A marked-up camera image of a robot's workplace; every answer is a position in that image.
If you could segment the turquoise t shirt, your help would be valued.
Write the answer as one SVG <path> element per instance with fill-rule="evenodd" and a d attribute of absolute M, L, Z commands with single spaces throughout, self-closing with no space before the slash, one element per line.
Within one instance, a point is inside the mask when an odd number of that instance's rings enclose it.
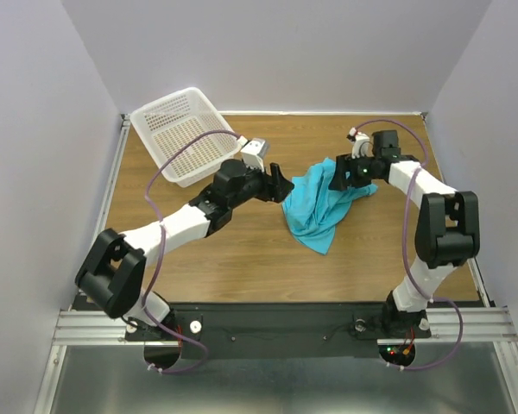
<path fill-rule="evenodd" d="M 293 177 L 294 188 L 281 205 L 294 239 L 322 255 L 328 253 L 336 226 L 348 214 L 352 203 L 377 192 L 374 184 L 344 191 L 331 190 L 329 184 L 335 170 L 336 161 L 326 158 L 310 166 L 304 175 Z"/>

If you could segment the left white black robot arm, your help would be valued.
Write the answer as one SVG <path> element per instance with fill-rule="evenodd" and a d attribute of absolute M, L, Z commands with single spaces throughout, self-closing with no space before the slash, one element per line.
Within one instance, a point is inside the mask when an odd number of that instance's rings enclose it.
<path fill-rule="evenodd" d="M 109 318 L 133 318 L 183 341 L 185 336 L 168 326 L 169 304 L 142 285 L 146 266 L 160 268 L 165 254 L 215 234 L 230 222 L 234 209 L 251 199 L 279 204 L 293 188 L 275 163 L 265 172 L 242 160 L 226 160 L 212 182 L 171 215 L 159 215 L 138 229 L 99 233 L 75 284 Z"/>

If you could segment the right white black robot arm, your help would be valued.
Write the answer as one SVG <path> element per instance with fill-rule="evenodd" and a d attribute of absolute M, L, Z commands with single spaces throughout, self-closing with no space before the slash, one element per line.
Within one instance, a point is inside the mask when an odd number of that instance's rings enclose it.
<path fill-rule="evenodd" d="M 416 256 L 413 261 L 403 261 L 406 274 L 382 307 L 380 330 L 386 336 L 426 331 L 426 308 L 434 293 L 479 252 L 477 195 L 444 184 L 416 157 L 403 154 L 394 130 L 366 135 L 353 128 L 348 138 L 352 150 L 336 158 L 330 189 L 363 189 L 377 179 L 384 180 L 403 192 L 407 205 L 415 204 L 419 209 Z"/>

